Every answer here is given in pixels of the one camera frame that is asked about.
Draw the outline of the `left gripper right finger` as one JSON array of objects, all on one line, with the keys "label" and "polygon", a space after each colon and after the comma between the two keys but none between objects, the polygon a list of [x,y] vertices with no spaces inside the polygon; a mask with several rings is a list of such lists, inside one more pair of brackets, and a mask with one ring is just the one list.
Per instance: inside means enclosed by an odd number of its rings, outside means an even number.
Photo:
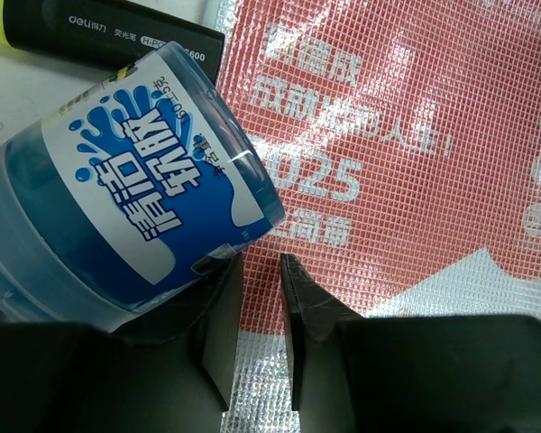
[{"label": "left gripper right finger", "polygon": [[541,320],[364,318],[280,257],[291,408],[305,432],[541,432]]}]

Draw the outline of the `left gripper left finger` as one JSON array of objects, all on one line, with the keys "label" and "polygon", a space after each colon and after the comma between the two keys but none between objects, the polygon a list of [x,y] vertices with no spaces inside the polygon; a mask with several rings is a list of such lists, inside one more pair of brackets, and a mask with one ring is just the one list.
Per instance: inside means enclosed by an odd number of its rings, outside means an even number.
[{"label": "left gripper left finger", "polygon": [[238,256],[112,333],[0,324],[0,432],[217,432],[242,302]]}]

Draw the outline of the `blue cleaning gel jar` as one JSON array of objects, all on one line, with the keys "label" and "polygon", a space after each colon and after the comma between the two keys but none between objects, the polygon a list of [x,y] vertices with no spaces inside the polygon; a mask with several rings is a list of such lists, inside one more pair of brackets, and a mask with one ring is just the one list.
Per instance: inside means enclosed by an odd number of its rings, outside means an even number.
[{"label": "blue cleaning gel jar", "polygon": [[229,107],[169,42],[0,146],[0,309],[114,331],[284,217]]}]

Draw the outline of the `clear mesh zip pouch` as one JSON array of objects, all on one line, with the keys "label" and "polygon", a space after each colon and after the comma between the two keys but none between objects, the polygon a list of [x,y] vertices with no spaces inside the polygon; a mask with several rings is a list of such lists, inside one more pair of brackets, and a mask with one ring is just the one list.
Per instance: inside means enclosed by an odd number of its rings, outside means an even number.
[{"label": "clear mesh zip pouch", "polygon": [[211,1],[285,221],[244,256],[224,432],[296,432],[280,255],[366,317],[541,319],[541,1]]}]

